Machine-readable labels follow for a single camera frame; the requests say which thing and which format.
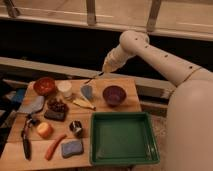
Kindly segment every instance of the green plastic tray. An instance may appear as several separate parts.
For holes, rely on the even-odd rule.
[[[90,131],[90,162],[92,165],[159,162],[159,153],[148,113],[93,113]]]

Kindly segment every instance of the utensil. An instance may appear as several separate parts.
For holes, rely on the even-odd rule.
[[[92,81],[93,79],[95,79],[96,77],[98,77],[98,76],[101,76],[101,75],[103,75],[104,74],[104,72],[100,72],[99,74],[97,74],[97,75],[94,75],[92,78],[90,78],[88,81],[86,81],[84,84],[88,84],[90,81]]]

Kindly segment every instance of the sponge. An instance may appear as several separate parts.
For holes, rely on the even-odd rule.
[[[61,152],[63,158],[82,154],[84,152],[82,140],[70,141],[68,143],[61,144]]]

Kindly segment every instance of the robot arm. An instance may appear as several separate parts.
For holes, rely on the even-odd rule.
[[[120,44],[112,49],[105,58],[102,71],[113,72],[121,68],[128,59],[136,55],[160,72],[175,86],[180,85],[195,73],[197,74],[193,76],[193,79],[213,80],[211,72],[201,66],[151,46],[146,34],[134,31],[122,33]]]
[[[177,86],[167,109],[166,171],[213,170],[213,74],[149,45],[148,36],[126,31],[106,57],[103,72],[141,57]]]

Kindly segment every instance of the cup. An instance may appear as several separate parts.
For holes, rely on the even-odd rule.
[[[59,92],[64,98],[69,98],[72,95],[72,84],[70,81],[60,81],[57,85]]]

